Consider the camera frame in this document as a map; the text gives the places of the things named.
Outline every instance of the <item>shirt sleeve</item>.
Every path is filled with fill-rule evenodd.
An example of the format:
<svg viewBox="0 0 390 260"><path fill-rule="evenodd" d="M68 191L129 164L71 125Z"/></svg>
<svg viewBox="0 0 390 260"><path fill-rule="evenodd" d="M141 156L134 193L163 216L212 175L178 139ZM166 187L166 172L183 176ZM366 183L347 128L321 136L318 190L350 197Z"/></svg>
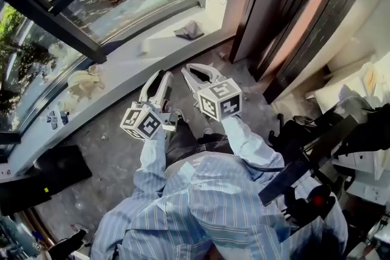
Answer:
<svg viewBox="0 0 390 260"><path fill-rule="evenodd" d="M165 184L165 132L160 129L153 140L144 144L141 167L134 174L132 196L105 214L100 222L91 248L91 259L112 259L132 219L161 197Z"/></svg>
<svg viewBox="0 0 390 260"><path fill-rule="evenodd" d="M283 167L284 161L280 153L269 147L263 138L253 133L237 116L222 121L229 139L230 147L235 155L244 160L254 180L261 183L273 178L278 172L262 172L257 168Z"/></svg>

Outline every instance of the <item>blue striped shirt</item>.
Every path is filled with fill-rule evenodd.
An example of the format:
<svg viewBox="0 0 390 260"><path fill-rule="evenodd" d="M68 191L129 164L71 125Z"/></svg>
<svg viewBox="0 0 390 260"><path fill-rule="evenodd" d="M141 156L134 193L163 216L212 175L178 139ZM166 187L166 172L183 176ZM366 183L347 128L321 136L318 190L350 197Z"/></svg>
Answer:
<svg viewBox="0 0 390 260"><path fill-rule="evenodd" d="M204 152L199 164L184 163L168 180L163 131L145 142L134 192L103 217L92 259L203 259L212 244L225 259L288 259L305 239L324 230L345 249L347 225L338 203L325 220L318 217L294 234L281 213L282 197L262 205L258 193L275 173L245 163L283 167L283 158L241 119L222 123L235 159ZM296 197L306 198L317 185L306 174Z"/></svg>

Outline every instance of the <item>gray floor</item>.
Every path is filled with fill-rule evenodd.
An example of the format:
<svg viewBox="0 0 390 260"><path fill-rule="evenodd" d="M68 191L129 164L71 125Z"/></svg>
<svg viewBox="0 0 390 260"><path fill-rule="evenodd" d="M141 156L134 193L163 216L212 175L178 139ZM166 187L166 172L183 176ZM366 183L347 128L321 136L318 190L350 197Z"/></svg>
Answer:
<svg viewBox="0 0 390 260"><path fill-rule="evenodd" d="M247 71L245 60L232 65L221 59L219 54L229 53L231 45L232 42L223 44L192 60L191 63L212 65L225 76L235 79L247 96L243 105L242 119L252 131L265 139L270 130L278 133L276 114L279 111L287 118L294 114L316 114L315 107L294 96L277 101L272 106L268 105L262 93L269 81L256 83ZM175 76L172 103L183 111L195 136L201 136L205 127L223 133L219 123L209 124L193 107L194 99L180 73L180 68L172 71ZM80 147L93 176L37 206L38 213L56 239L72 235L70 225L74 223L86 226L90 230L89 237L92 237L102 216L122 199L131 195L132 177L140 166L143 143L132 139L120 129L119 123L131 102L138 97L139 92L131 94L83 126L64 142L64 144L77 144Z"/></svg>

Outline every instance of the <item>window frame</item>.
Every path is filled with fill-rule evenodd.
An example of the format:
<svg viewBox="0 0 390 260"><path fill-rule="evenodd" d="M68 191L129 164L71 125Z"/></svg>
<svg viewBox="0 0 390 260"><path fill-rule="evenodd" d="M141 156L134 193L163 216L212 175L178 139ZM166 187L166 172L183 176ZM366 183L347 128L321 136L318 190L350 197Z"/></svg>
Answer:
<svg viewBox="0 0 390 260"><path fill-rule="evenodd" d="M192 7L205 7L205 0L179 0L168 5L145 18L131 24L129 27L121 30L106 42L99 44L92 40L87 34L73 24L64 12L69 14L68 5L74 0L3 0L23 14L26 18L33 21L45 31L74 48L84 56L77 65L67 69L59 75L50 85L50 87L35 101L29 109L27 117L21 123L17 130L20 136L23 136L29 126L36 120L39 114L67 87L67 78L74 72L87 69L95 63L104 63L107 55L141 34L145 30L154 27L158 23L170 18L176 14L186 11ZM15 145L8 145L4 156L8 158Z"/></svg>

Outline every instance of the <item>pants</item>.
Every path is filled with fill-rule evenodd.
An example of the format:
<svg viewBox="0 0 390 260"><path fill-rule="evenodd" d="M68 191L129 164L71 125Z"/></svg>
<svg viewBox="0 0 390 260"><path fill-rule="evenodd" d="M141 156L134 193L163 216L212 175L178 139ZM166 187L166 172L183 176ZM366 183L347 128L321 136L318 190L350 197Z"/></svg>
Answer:
<svg viewBox="0 0 390 260"><path fill-rule="evenodd" d="M166 152L166 167L204 151L234 154L226 135L213 133L196 139L189 125L183 119L179 119Z"/></svg>
<svg viewBox="0 0 390 260"><path fill-rule="evenodd" d="M67 257L78 250L82 245L82 239L87 234L84 230L80 230L78 233L73 235L71 238L65 239L51 247L48 252L52 260L65 260Z"/></svg>

